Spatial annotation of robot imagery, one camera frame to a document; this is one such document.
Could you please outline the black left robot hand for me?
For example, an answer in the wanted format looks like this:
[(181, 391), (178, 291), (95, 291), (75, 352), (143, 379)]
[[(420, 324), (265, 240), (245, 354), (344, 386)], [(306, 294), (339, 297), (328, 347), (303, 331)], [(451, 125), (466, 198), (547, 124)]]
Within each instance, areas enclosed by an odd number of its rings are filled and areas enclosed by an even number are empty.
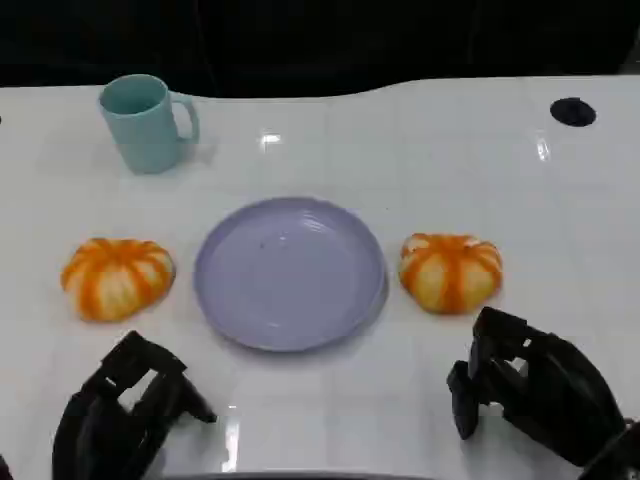
[(128, 332), (66, 405), (52, 477), (141, 479), (183, 414), (216, 422), (185, 370), (169, 350)]

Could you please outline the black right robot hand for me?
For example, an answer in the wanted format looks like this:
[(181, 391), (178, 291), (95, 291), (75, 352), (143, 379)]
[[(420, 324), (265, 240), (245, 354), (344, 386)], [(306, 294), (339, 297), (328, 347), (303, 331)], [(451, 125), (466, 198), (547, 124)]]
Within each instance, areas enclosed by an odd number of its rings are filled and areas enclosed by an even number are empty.
[(460, 437), (497, 403), (505, 420), (570, 463), (584, 467), (621, 434), (625, 419), (600, 371), (572, 343), (485, 307), (469, 358), (447, 376)]

